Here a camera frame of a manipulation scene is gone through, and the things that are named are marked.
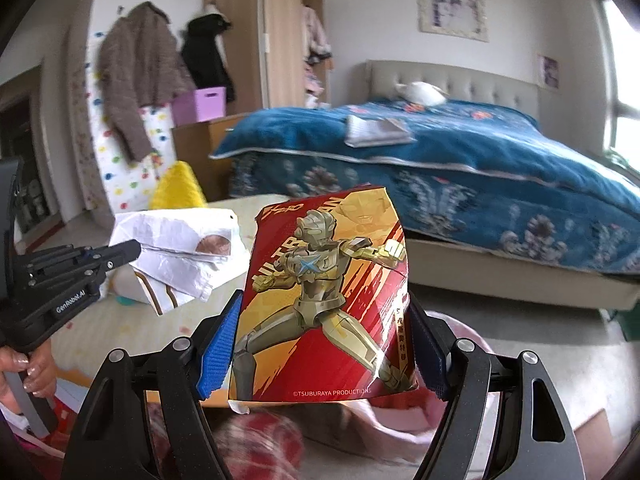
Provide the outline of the person's left hand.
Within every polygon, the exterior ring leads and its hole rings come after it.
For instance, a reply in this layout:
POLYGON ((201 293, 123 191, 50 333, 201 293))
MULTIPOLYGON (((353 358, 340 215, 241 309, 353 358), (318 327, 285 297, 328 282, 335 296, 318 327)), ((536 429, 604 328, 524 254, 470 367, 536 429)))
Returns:
POLYGON ((4 373, 27 374, 23 380, 24 389, 36 398, 52 399, 56 390, 56 366, 50 339, 30 352, 28 356, 7 346, 1 348, 1 403, 11 412, 21 414, 22 410, 6 382, 4 373))

